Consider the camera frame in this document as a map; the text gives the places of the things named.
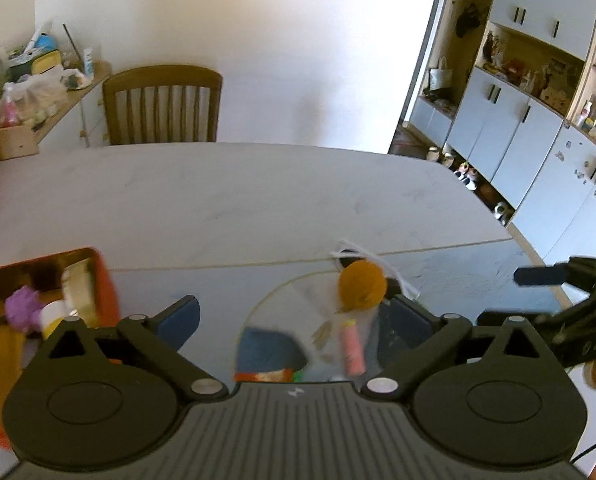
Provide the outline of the white yellow pill bottle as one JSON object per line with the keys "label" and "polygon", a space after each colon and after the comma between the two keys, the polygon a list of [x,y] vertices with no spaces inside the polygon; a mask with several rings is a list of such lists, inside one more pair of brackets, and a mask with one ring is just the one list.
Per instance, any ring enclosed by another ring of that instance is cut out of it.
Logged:
{"label": "white yellow pill bottle", "polygon": [[39,314],[42,338],[48,340],[65,318],[80,318],[78,310],[71,307],[66,300],[55,300],[44,306]]}

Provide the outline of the red snack packet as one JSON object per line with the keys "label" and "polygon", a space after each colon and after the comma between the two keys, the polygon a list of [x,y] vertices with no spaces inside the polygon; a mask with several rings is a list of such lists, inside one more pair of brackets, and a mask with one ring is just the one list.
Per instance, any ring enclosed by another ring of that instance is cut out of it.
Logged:
{"label": "red snack packet", "polygon": [[294,373],[290,368],[269,370],[268,372],[238,372],[234,375],[234,382],[278,382],[279,384],[291,384],[293,381]]}

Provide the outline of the white sunglasses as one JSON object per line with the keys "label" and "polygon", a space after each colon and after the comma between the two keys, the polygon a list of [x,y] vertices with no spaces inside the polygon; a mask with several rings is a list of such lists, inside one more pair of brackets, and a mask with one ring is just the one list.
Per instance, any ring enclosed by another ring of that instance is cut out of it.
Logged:
{"label": "white sunglasses", "polygon": [[330,256],[338,267],[339,274],[346,266],[356,260],[368,260],[380,266],[387,279],[387,292],[382,301],[389,300],[395,296],[405,296],[409,300],[417,300],[420,296],[420,291],[413,284],[405,280],[393,264],[388,263],[375,252],[371,252],[356,243],[350,242],[350,240],[340,240],[336,248],[330,252]]}

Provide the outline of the white wall cabinet unit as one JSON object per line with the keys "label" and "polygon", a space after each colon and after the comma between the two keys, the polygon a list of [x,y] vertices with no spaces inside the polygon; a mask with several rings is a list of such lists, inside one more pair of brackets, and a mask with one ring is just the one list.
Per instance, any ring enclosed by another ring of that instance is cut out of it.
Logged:
{"label": "white wall cabinet unit", "polygon": [[596,0],[435,0],[409,126],[546,263],[596,257]]}

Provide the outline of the wooden side shelf cabinet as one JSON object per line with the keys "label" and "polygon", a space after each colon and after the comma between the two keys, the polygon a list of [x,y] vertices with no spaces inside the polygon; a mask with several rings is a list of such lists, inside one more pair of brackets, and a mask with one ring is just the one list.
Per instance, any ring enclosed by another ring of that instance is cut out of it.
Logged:
{"label": "wooden side shelf cabinet", "polygon": [[66,103],[39,128],[0,129],[0,162],[43,152],[108,145],[103,82],[111,74],[109,62],[95,61],[92,84],[82,90],[69,91]]}

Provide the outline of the shoes on floor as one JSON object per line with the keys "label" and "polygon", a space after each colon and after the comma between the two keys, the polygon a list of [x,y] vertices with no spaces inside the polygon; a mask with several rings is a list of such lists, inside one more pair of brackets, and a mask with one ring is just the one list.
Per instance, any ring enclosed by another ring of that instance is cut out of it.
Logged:
{"label": "shoes on floor", "polygon": [[468,162],[462,162],[453,174],[469,191],[475,192],[476,188],[478,188],[478,171],[473,166],[470,166]]}

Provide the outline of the green yellow container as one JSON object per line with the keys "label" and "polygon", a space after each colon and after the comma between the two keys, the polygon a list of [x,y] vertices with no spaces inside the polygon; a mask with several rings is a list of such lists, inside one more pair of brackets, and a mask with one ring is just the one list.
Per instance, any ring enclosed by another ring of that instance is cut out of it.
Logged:
{"label": "green yellow container", "polygon": [[8,60],[10,79],[18,81],[22,76],[37,75],[62,64],[62,54],[57,49],[34,48]]}

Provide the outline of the white tube on shelf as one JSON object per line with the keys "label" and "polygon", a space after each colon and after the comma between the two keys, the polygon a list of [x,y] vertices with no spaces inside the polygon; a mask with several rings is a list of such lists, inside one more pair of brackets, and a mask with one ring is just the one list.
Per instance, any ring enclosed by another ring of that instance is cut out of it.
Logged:
{"label": "white tube on shelf", "polygon": [[89,80],[94,78],[94,62],[93,62],[93,49],[92,48],[84,48],[82,51],[82,65],[83,65],[83,73],[85,77]]}

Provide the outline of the white plastic bag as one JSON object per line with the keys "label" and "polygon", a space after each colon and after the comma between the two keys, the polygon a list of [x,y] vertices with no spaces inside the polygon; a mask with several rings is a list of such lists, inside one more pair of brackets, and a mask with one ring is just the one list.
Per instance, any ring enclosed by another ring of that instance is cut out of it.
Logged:
{"label": "white plastic bag", "polygon": [[36,128],[67,102],[67,89],[59,79],[29,76],[23,82],[6,82],[0,99],[0,128]]}

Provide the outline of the orange fruit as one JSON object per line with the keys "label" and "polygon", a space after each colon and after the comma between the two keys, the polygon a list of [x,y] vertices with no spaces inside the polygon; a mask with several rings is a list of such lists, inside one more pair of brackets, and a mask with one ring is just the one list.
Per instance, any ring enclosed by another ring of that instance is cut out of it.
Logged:
{"label": "orange fruit", "polygon": [[338,278],[338,297],[344,312],[368,311],[377,307],[387,292],[383,269],[368,260],[356,260]]}

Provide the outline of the pink tube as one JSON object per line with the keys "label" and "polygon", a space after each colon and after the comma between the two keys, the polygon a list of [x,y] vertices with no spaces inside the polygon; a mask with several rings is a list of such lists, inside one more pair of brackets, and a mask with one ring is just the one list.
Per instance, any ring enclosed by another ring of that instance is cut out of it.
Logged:
{"label": "pink tube", "polygon": [[352,378],[362,376],[366,371],[364,348],[358,326],[353,318],[342,322],[339,329],[339,341],[346,375]]}

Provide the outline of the purple spiky toy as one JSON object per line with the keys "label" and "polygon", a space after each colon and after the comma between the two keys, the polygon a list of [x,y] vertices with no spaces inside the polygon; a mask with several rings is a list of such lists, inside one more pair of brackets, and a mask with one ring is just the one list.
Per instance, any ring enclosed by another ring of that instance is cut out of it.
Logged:
{"label": "purple spiky toy", "polygon": [[44,307],[36,290],[22,286],[5,300],[5,316],[14,330],[21,333],[40,332],[40,314]]}

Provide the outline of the wooden chair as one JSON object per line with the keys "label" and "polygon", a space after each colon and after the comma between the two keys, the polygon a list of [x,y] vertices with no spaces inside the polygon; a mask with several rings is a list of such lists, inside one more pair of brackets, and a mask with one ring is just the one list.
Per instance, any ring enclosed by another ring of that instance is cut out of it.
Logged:
{"label": "wooden chair", "polygon": [[103,84],[109,143],[212,143],[223,77],[187,64],[124,70]]}

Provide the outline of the red metal tin box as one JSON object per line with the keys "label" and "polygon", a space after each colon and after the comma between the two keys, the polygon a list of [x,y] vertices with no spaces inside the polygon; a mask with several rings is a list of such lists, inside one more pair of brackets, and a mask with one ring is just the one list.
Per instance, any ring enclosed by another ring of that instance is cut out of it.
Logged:
{"label": "red metal tin box", "polygon": [[0,266],[0,448],[10,442],[2,409],[40,343],[68,316],[87,326],[120,320],[119,302],[100,253],[89,247]]}

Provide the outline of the tape roll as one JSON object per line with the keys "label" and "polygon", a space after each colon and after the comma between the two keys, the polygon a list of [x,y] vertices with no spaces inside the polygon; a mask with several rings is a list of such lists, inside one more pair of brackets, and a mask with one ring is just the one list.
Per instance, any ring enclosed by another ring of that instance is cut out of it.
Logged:
{"label": "tape roll", "polygon": [[88,327],[100,325],[96,310],[94,268],[90,258],[66,266],[62,292],[70,316],[81,318]]}

